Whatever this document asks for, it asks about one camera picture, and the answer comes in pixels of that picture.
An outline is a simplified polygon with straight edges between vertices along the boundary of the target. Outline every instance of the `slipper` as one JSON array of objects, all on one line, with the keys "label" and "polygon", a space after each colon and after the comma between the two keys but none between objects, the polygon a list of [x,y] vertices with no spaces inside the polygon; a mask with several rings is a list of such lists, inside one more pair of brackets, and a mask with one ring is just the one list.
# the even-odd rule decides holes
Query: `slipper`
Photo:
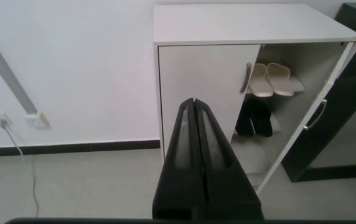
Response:
[{"label": "slipper", "polygon": [[289,78],[290,68],[288,67],[278,63],[269,63],[266,67],[266,81],[278,95],[293,96],[294,90]]},{"label": "slipper", "polygon": [[250,120],[250,112],[246,106],[246,102],[241,105],[238,121],[236,122],[236,132],[240,136],[251,137],[254,135],[253,124]]},{"label": "slipper", "polygon": [[267,105],[256,99],[249,99],[246,104],[255,133],[259,136],[271,137],[273,132],[271,125],[272,112]]},{"label": "slipper", "polygon": [[248,87],[255,96],[269,97],[273,95],[273,90],[266,81],[265,76],[266,66],[262,63],[256,63]]}]

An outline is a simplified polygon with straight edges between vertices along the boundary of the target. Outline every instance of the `door handle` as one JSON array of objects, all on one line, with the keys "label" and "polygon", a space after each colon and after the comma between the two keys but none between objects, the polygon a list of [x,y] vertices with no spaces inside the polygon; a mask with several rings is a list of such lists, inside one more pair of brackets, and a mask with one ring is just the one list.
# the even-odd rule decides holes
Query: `door handle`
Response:
[{"label": "door handle", "polygon": [[327,99],[323,99],[321,105],[322,105],[323,107],[322,107],[322,110],[321,110],[321,112],[319,113],[319,115],[316,117],[316,119],[315,119],[310,125],[305,125],[305,126],[303,127],[304,130],[306,130],[306,131],[310,130],[310,128],[313,127],[313,126],[317,123],[317,121],[319,120],[319,118],[321,118],[323,112],[324,112],[325,109],[326,109]]},{"label": "door handle", "polygon": [[245,73],[245,82],[243,83],[243,86],[240,88],[240,93],[244,93],[247,89],[248,83],[250,82],[250,77],[251,77],[251,63],[248,62],[246,64],[246,73]]}]

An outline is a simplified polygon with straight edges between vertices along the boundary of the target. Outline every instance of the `floor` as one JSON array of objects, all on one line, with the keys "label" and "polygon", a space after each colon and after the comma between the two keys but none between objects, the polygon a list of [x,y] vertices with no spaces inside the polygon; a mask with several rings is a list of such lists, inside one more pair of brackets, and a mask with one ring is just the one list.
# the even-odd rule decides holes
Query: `floor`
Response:
[{"label": "floor", "polygon": [[[39,217],[151,218],[158,149],[25,156],[37,177]],[[35,214],[18,156],[0,157],[0,223]],[[260,200],[267,219],[356,219],[356,179],[292,184],[279,167]]]}]

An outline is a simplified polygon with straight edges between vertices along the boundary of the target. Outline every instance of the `white cable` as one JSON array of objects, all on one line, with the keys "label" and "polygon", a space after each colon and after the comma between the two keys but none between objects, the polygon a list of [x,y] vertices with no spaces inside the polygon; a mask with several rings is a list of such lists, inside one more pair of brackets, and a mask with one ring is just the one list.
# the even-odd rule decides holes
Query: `white cable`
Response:
[{"label": "white cable", "polygon": [[32,174],[32,172],[29,170],[29,168],[27,168],[26,162],[24,161],[24,157],[23,157],[23,152],[22,150],[19,148],[19,146],[17,146],[15,140],[12,138],[11,134],[8,131],[8,122],[5,119],[0,119],[0,127],[3,128],[6,133],[8,134],[9,138],[11,139],[11,141],[14,143],[15,147],[17,150],[19,150],[19,152],[21,153],[21,158],[23,161],[23,165],[24,168],[26,168],[26,171],[30,174],[30,176],[33,178],[33,198],[34,198],[34,202],[35,202],[35,206],[37,208],[36,212],[35,212],[35,217],[37,218],[39,216],[39,203],[37,201],[37,197],[35,196],[35,174]]}]

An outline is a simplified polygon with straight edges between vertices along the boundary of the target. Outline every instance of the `white cabinet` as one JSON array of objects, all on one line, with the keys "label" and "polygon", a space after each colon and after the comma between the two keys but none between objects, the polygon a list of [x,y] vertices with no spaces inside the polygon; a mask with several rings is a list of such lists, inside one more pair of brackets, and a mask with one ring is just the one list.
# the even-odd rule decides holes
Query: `white cabinet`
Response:
[{"label": "white cabinet", "polygon": [[[213,111],[257,193],[356,52],[356,32],[305,4],[165,5],[154,8],[154,61],[162,159],[179,105]],[[293,96],[262,100],[273,135],[234,134],[255,63],[291,69]]]},{"label": "white cabinet", "polygon": [[231,140],[246,94],[240,89],[251,73],[246,65],[254,65],[259,49],[260,45],[159,48],[164,145],[170,143],[179,105],[188,98],[207,103]]}]

